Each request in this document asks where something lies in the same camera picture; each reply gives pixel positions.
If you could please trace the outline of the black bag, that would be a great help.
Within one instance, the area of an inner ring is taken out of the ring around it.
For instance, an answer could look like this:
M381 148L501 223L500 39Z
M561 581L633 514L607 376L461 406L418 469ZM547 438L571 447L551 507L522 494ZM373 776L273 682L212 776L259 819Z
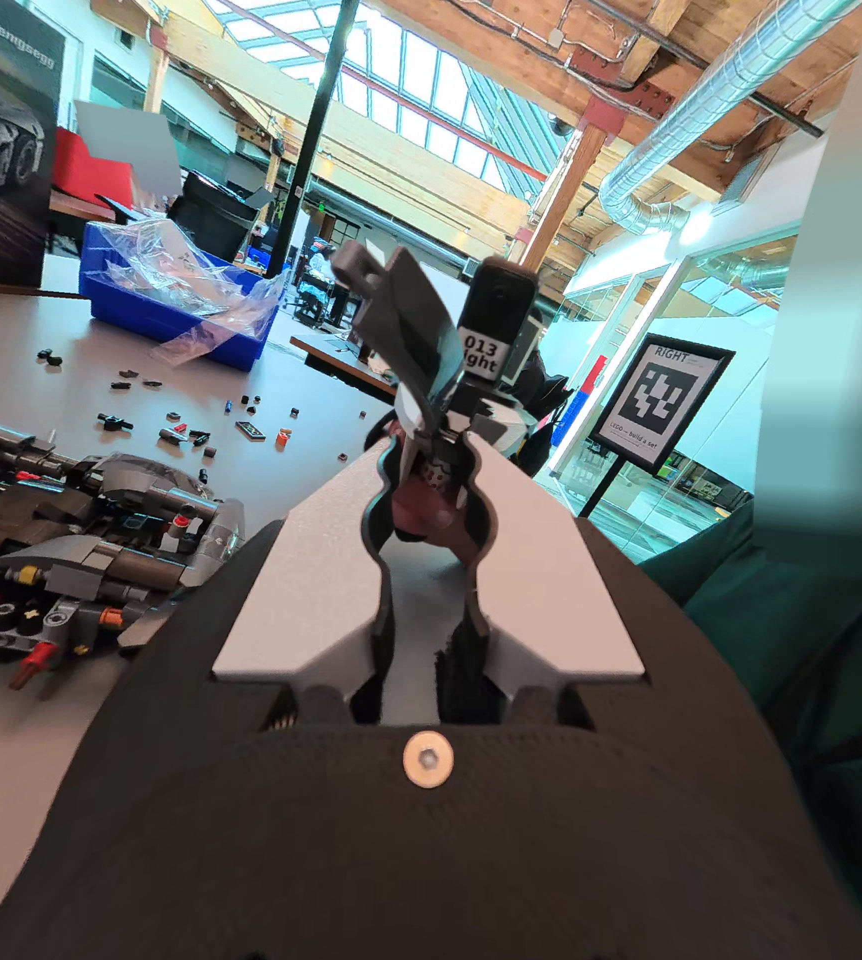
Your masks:
M547 373L542 355L535 348L511 388L511 396L537 421L536 430L510 458L530 478L539 473L550 455L554 431L573 393L568 384L566 375Z

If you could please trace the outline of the scattered small toy brick pieces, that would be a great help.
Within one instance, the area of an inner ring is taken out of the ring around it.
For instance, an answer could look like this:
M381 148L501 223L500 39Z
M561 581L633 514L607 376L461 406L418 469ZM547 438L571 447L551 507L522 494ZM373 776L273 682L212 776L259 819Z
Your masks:
M67 355L36 369L33 412L65 455L125 452L218 479L336 473L387 405L272 349L250 373L142 351Z

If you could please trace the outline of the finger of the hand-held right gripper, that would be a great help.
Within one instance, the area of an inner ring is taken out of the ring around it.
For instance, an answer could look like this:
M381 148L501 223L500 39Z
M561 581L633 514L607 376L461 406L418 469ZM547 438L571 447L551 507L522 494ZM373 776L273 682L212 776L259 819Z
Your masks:
M394 396L394 413L402 431L402 453L434 452L435 412L423 395L415 397L406 386L398 386Z
M468 430L505 459L511 459L535 432L535 418L523 409L490 409L488 413L475 413Z

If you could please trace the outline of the grey toy brick panel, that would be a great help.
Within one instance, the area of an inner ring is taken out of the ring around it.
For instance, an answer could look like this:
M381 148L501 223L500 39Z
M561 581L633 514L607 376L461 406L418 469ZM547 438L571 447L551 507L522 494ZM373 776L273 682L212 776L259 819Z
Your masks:
M353 330L388 364L415 401L426 432L437 430L463 376L457 328L420 264L399 246L386 266L356 241L332 256L335 278L363 300Z

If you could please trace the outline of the wooden post with red bracket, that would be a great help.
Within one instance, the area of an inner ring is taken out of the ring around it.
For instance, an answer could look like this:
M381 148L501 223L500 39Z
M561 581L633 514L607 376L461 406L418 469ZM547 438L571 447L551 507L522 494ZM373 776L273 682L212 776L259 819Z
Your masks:
M542 189L544 209L536 228L530 234L518 264L525 270L540 270L571 203L601 150L611 144L624 125L626 110L593 93L576 126L562 159L550 176L550 186Z

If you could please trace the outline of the black framed marker sign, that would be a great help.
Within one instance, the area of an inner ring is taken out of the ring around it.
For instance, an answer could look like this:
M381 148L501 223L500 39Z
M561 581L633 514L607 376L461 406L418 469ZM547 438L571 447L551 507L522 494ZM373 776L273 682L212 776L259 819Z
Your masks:
M588 519L626 464L656 476L736 353L649 333L588 434L614 459L578 512Z

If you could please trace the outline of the red storage box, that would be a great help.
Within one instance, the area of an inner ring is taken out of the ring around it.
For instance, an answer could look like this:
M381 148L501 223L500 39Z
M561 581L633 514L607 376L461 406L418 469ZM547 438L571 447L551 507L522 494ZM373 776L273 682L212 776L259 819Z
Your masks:
M93 157L77 133L59 126L54 135L50 210L85 221L113 222L133 207L130 164Z

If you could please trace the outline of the black desk screen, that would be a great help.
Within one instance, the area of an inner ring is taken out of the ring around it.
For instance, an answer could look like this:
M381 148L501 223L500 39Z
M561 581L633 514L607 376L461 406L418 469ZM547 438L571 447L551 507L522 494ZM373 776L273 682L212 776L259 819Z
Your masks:
M258 211L208 176L188 171L167 216L203 253L233 263L252 235Z

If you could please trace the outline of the silver flexible duct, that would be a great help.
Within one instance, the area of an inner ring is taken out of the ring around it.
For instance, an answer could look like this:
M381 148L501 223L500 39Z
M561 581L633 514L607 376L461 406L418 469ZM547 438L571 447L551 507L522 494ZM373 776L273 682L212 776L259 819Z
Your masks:
M598 201L610 220L634 235L680 232L689 221L689 210L670 202L645 202L636 196L639 187L859 5L859 1L769 2L605 176Z

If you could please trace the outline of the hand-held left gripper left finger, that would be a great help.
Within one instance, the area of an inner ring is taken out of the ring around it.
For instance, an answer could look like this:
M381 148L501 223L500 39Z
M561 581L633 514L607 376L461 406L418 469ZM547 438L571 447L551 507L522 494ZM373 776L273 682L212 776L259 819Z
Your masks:
M211 672L222 683L317 687L353 698L394 648L392 581L401 444L383 438L289 511Z

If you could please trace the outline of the person's right hand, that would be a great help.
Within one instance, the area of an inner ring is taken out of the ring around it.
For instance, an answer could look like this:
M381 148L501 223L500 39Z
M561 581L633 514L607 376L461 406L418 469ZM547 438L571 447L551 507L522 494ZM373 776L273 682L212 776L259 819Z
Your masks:
M458 507L460 486L448 476L432 483L429 464L415 461L406 479L399 482L390 500L394 534L403 543L422 543L450 551L468 567L479 548L466 528L466 507Z

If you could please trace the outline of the grey toy brick car model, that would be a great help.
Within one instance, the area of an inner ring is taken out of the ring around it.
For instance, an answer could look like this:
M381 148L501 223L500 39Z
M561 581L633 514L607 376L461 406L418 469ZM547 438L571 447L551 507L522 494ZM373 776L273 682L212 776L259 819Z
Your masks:
M144 647L244 545L245 509L208 475L84 459L0 425L0 663L8 686L115 645Z

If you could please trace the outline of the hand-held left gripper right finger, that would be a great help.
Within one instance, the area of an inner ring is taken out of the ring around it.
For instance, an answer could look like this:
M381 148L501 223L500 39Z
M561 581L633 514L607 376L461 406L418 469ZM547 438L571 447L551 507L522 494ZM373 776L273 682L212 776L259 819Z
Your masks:
M586 683L635 683L641 656L576 518L475 432L464 525L477 552L464 620L483 674L507 698Z

